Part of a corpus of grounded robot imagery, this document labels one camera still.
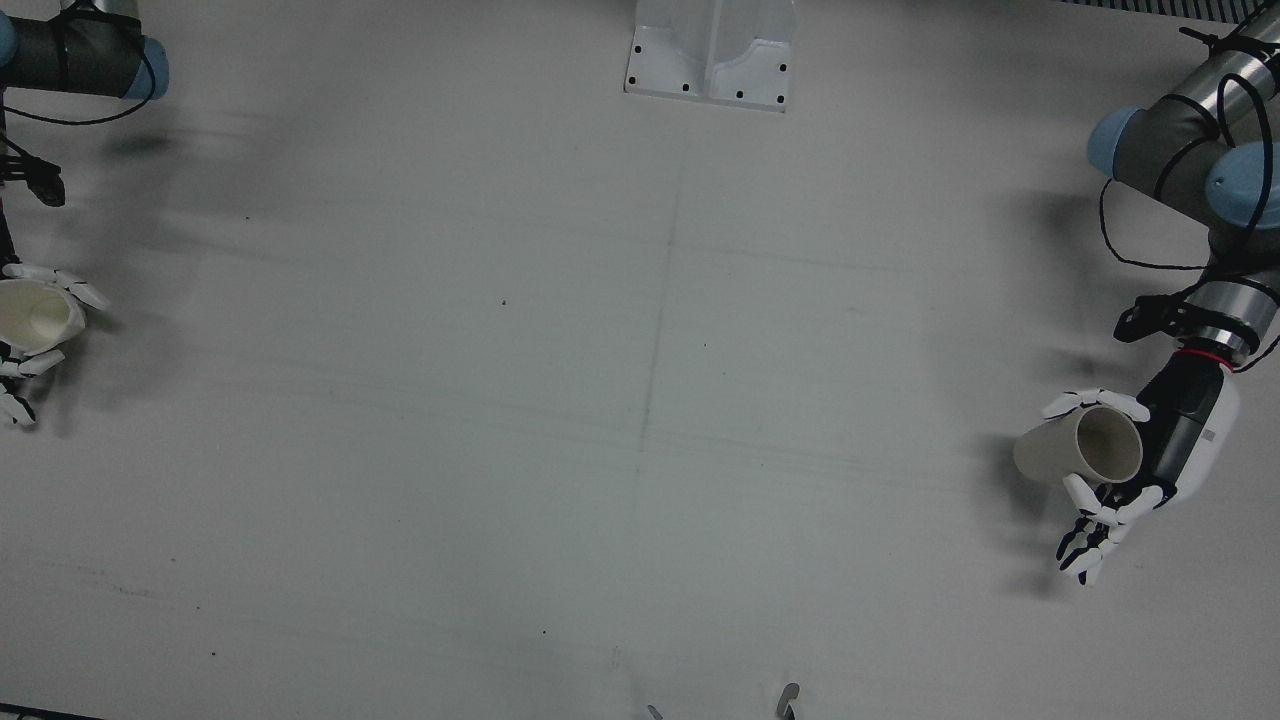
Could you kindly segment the left white-grey robot hand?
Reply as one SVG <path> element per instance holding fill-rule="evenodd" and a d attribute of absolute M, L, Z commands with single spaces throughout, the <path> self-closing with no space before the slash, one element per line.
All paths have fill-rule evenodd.
<path fill-rule="evenodd" d="M 1064 487 L 1076 520 L 1055 552 L 1060 571 L 1082 585 L 1097 582 L 1105 560 L 1138 520 L 1192 497 L 1208 478 L 1240 405 L 1231 368 L 1201 348 L 1179 348 L 1135 396 L 1110 389 L 1065 391 L 1041 411 L 1057 420 L 1088 407 L 1108 407 L 1135 427 L 1142 460 L 1125 482 L 1080 473 Z"/>

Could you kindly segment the right white-grey robot hand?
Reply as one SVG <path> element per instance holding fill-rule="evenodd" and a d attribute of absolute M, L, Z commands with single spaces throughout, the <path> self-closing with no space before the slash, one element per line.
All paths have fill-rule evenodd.
<path fill-rule="evenodd" d="M 32 427 L 35 410 L 14 384 L 65 361 L 61 346 L 84 332 L 86 310 L 104 311 L 106 297 L 90 282 L 56 268 L 3 264 L 3 420 Z"/>

